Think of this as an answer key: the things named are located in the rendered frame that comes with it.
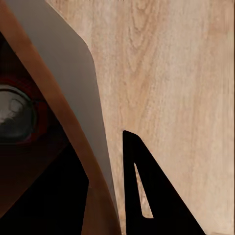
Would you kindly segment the trash can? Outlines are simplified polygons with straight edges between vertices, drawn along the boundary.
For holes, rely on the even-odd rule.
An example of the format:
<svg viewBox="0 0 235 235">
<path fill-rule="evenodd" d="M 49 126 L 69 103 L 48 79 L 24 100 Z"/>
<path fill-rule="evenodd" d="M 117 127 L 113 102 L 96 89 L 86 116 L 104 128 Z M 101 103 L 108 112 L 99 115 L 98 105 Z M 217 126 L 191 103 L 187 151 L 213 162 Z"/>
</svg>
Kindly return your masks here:
<svg viewBox="0 0 235 235">
<path fill-rule="evenodd" d="M 22 71 L 57 119 L 34 141 L 0 142 L 0 219 L 71 143 L 89 180 L 81 235 L 122 235 L 94 59 L 46 0 L 0 0 L 0 74 Z"/>
</svg>

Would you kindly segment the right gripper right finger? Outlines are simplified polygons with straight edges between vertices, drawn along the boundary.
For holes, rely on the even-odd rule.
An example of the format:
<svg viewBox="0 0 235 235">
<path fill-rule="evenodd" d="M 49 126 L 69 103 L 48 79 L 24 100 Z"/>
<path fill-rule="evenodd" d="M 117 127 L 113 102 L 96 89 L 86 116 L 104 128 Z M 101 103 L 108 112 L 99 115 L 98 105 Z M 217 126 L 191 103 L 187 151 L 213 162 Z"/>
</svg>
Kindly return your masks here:
<svg viewBox="0 0 235 235">
<path fill-rule="evenodd" d="M 126 235 L 206 235 L 141 138 L 122 132 Z M 154 218 L 142 215 L 136 164 Z"/>
</svg>

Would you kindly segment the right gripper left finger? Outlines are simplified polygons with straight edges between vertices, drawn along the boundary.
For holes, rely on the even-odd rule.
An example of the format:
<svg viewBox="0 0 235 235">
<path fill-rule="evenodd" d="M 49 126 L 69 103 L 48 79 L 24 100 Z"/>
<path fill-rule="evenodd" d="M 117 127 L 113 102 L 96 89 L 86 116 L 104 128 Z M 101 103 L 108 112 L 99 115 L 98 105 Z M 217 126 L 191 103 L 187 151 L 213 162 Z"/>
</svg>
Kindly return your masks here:
<svg viewBox="0 0 235 235">
<path fill-rule="evenodd" d="M 0 219 L 0 235 L 81 235 L 88 183 L 69 143 Z"/>
</svg>

